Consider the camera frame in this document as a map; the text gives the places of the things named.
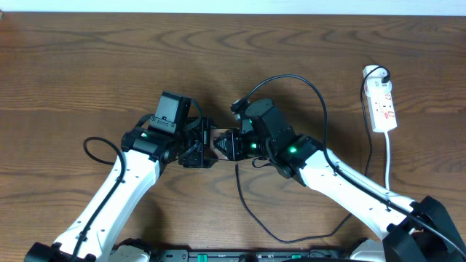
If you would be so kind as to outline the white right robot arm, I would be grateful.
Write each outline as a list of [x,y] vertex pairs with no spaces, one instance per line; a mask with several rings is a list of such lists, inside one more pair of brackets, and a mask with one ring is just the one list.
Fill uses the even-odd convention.
[[465,243],[446,208],[396,194],[343,163],[308,135],[297,135],[270,99],[248,103],[239,129],[224,130],[213,145],[228,160],[268,160],[281,176],[326,195],[377,235],[349,255],[356,261],[464,261]]

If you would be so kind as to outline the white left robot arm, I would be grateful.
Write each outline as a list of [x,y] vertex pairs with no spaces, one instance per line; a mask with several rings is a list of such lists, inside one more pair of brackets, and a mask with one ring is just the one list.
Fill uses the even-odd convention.
[[142,196],[166,166],[210,168],[205,155],[210,145],[210,120],[190,117],[193,98],[163,92],[153,114],[142,116],[126,132],[112,170],[81,215],[51,245],[39,242],[26,261],[150,261],[151,251],[138,243],[116,240]]

